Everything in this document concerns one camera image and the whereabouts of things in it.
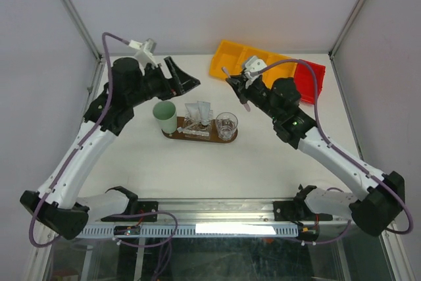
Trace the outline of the pink toothbrush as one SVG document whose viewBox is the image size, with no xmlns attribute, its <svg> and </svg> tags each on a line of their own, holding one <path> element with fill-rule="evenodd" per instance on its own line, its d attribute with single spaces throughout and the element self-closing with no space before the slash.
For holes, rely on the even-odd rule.
<svg viewBox="0 0 421 281">
<path fill-rule="evenodd" d="M 223 73 L 227 76 L 227 78 L 231 78 L 230 73 L 228 72 L 228 69 L 225 66 L 223 66 L 221 69 Z M 251 108 L 248 103 L 244 103 L 243 106 L 247 112 L 251 111 Z"/>
</svg>

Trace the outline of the green plastic cup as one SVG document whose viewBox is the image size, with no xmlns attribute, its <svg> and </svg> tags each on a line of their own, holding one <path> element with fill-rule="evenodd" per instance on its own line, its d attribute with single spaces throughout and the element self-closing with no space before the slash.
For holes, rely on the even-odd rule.
<svg viewBox="0 0 421 281">
<path fill-rule="evenodd" d="M 172 102 L 158 102 L 153 107 L 153 116 L 164 133 L 172 134 L 177 130 L 176 106 Z"/>
</svg>

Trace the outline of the clear plastic cup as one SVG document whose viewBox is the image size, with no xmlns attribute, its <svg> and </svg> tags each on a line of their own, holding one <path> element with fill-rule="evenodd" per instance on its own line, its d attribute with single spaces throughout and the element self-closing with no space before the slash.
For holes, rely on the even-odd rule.
<svg viewBox="0 0 421 281">
<path fill-rule="evenodd" d="M 231 140 L 237 131 L 238 119 L 229 112 L 220 113 L 215 119 L 218 137 L 223 141 Z"/>
</svg>

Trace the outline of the clear acrylic toothbrush holder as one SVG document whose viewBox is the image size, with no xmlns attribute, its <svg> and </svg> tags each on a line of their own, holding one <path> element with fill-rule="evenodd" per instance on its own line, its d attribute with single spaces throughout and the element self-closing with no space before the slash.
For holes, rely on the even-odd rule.
<svg viewBox="0 0 421 281">
<path fill-rule="evenodd" d="M 209 141 L 210 138 L 211 138 L 212 124 L 214 122 L 212 110 L 210 110 L 209 118 L 210 118 L 210 124 L 208 126 L 203 126 L 200 123 L 198 126 L 194 127 L 193 129 L 188 130 L 186 134 L 184 134 L 184 133 L 182 133 L 182 134 L 187 138 L 196 138 L 196 139 L 200 139 L 200 140 Z M 194 121 L 192 121 L 188 118 L 187 113 L 186 113 L 185 116 L 184 116 L 184 121 L 183 121 L 182 127 L 188 126 L 193 122 Z"/>
</svg>

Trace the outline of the brown oval wooden tray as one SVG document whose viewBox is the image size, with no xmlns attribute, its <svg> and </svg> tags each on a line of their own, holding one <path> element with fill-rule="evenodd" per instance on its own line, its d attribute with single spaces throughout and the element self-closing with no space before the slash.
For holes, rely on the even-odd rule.
<svg viewBox="0 0 421 281">
<path fill-rule="evenodd" d="M 200 141 L 207 143 L 223 143 L 228 144 L 236 140 L 238 130 L 235 130 L 231 138 L 228 140 L 220 138 L 217 130 L 216 120 L 212 119 L 208 126 L 195 125 L 192 126 L 193 121 L 185 116 L 177 117 L 177 128 L 173 133 L 166 133 L 161 130 L 162 134 L 172 140 L 183 140 L 183 141 Z"/>
</svg>

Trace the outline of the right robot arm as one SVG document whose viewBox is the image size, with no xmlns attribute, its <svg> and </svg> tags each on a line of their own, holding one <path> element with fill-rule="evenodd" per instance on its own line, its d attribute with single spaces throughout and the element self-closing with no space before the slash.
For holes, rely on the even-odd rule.
<svg viewBox="0 0 421 281">
<path fill-rule="evenodd" d="M 312 157 L 337 176 L 348 192 L 308 185 L 293 198 L 289 220 L 308 220 L 315 214 L 351 219 L 366 234 L 377 237 L 403 210 L 405 181 L 397 172 L 385 174 L 347 154 L 330 138 L 323 138 L 315 119 L 299 107 L 293 78 L 277 79 L 267 88 L 261 78 L 249 83 L 244 75 L 227 78 L 241 104 L 252 102 L 272 119 L 276 135 Z"/>
</svg>

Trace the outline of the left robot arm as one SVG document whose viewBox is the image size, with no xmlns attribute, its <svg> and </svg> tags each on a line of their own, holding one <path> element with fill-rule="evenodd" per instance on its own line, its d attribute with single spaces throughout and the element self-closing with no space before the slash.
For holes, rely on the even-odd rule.
<svg viewBox="0 0 421 281">
<path fill-rule="evenodd" d="M 34 246 L 42 246 L 34 238 L 37 222 L 71 240 L 90 222 L 104 218 L 128 221 L 141 216 L 137 194 L 122 186 L 85 198 L 79 192 L 100 156 L 133 119 L 135 107 L 153 98 L 166 101 L 179 97 L 200 85 L 199 79 L 184 72 L 171 57 L 164 62 L 170 78 L 159 65 L 141 67 L 133 57 L 113 62 L 109 80 L 83 115 L 67 156 L 36 191 L 26 190 L 20 197 L 32 216 L 28 235 Z"/>
</svg>

